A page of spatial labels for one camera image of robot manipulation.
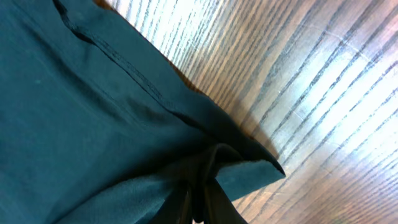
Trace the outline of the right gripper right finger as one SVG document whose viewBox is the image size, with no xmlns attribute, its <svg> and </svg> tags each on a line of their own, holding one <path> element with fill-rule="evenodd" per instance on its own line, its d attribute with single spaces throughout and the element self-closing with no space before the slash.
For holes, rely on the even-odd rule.
<svg viewBox="0 0 398 224">
<path fill-rule="evenodd" d="M 216 180 L 209 181 L 204 188 L 206 224 L 248 224 L 237 212 Z"/>
</svg>

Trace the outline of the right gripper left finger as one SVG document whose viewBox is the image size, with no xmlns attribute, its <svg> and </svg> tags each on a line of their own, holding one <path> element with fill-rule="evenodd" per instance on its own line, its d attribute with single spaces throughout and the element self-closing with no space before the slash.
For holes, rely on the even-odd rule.
<svg viewBox="0 0 398 224">
<path fill-rule="evenodd" d="M 187 184 L 179 185 L 165 200 L 149 224 L 192 224 L 192 197 Z"/>
</svg>

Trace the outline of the dark teal t-shirt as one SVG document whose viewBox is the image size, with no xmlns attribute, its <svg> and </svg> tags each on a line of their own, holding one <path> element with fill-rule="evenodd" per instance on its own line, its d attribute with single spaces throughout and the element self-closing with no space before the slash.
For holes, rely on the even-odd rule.
<svg viewBox="0 0 398 224">
<path fill-rule="evenodd" d="M 121 16 L 1 2 L 2 223 L 149 223 L 184 184 L 204 223 L 209 181 L 233 203 L 284 176 Z"/>
</svg>

